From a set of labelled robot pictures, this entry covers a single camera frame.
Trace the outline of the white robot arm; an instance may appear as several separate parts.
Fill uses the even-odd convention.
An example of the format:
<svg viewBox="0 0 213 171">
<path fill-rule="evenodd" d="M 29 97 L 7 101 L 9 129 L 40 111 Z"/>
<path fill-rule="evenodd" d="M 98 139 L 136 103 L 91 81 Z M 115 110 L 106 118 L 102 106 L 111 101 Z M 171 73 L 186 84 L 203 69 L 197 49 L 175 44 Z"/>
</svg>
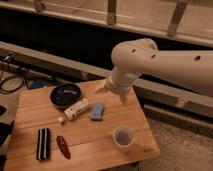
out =
<svg viewBox="0 0 213 171">
<path fill-rule="evenodd" d="M 114 68 L 95 91 L 110 91 L 123 104 L 143 74 L 213 97 L 213 50 L 159 50 L 152 39 L 145 38 L 117 44 L 111 60 Z"/>
</svg>

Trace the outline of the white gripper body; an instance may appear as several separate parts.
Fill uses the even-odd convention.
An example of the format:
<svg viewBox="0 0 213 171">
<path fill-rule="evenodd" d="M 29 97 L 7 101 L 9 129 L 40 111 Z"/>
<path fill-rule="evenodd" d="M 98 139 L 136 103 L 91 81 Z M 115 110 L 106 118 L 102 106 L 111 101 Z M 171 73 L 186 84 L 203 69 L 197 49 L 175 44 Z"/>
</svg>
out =
<svg viewBox="0 0 213 171">
<path fill-rule="evenodd" d="M 126 96 L 137 78 L 137 74 L 122 72 L 114 68 L 107 77 L 104 87 L 114 94 Z"/>
</svg>

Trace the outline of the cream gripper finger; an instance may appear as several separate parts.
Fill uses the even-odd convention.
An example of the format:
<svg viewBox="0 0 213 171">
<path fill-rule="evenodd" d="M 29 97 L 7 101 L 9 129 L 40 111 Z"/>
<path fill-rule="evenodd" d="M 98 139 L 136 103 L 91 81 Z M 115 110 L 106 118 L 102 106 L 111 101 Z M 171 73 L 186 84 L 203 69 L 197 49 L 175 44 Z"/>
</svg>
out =
<svg viewBox="0 0 213 171">
<path fill-rule="evenodd" d="M 127 106 L 129 104 L 129 95 L 121 95 L 120 101 L 124 106 Z"/>
<path fill-rule="evenodd" d="M 101 87 L 96 87 L 96 89 L 94 91 L 96 93 L 106 93 L 106 92 L 108 92 L 108 89 L 104 86 L 101 86 Z"/>
</svg>

